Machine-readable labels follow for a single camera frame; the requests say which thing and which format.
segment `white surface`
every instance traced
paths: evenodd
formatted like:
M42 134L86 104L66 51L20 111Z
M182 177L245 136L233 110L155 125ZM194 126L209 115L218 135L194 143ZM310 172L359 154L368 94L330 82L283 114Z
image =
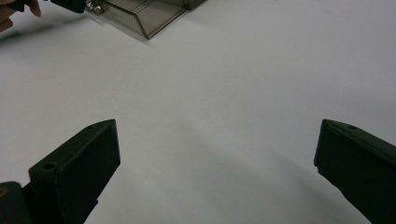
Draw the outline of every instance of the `white surface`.
M41 6L0 34L0 182L114 118L88 224L368 223L313 159L322 119L396 144L395 1L208 0L150 41Z

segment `human hand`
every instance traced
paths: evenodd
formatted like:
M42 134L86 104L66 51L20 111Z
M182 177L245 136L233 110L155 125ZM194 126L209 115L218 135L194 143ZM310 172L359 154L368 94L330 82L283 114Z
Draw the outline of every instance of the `human hand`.
M0 32L12 26L12 20L9 17L14 14L15 10L7 7L6 4L14 1L15 0L0 0ZM41 10L37 0L32 0L29 8L33 15L41 17Z

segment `transparent container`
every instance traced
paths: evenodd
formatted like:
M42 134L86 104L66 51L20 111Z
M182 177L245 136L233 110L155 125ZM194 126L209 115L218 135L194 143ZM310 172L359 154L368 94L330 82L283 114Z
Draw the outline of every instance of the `transparent container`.
M92 0L91 14L150 39L203 0Z

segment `white table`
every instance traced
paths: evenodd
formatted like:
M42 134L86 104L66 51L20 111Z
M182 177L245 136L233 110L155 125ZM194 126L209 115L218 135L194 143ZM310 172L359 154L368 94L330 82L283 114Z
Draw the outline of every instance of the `white table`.
M41 6L0 34L0 182L114 118L88 224L369 223L313 159L322 119L396 145L394 0L208 0L150 41Z

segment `finger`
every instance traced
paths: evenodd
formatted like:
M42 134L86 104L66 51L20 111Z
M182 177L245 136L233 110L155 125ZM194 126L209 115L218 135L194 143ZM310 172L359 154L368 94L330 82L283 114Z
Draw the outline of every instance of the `finger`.
M14 14L14 12L16 12L16 10L6 6L0 6L0 22L3 22L6 19L8 19L8 17Z
M32 0L30 2L29 7L30 7L30 11L33 13L33 15L35 15L37 17L41 17L40 5L38 4L37 0Z
M12 3L14 1L15 0L0 0L0 5L5 5L5 4L8 4L8 3Z
M0 33L12 26L12 20L9 18L0 23Z

